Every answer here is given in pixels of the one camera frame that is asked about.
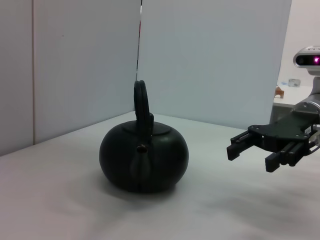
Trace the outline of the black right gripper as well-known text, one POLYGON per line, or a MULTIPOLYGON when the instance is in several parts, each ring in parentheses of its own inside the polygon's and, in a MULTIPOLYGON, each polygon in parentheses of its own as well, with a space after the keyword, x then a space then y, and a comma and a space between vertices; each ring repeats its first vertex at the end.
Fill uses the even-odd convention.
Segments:
POLYGON ((273 173, 280 165, 294 167, 308 152, 312 126, 320 123, 317 113, 292 111, 280 120, 267 125, 252 125, 230 139, 226 148, 230 161, 240 153, 257 146, 271 152, 265 158, 265 170, 273 173))

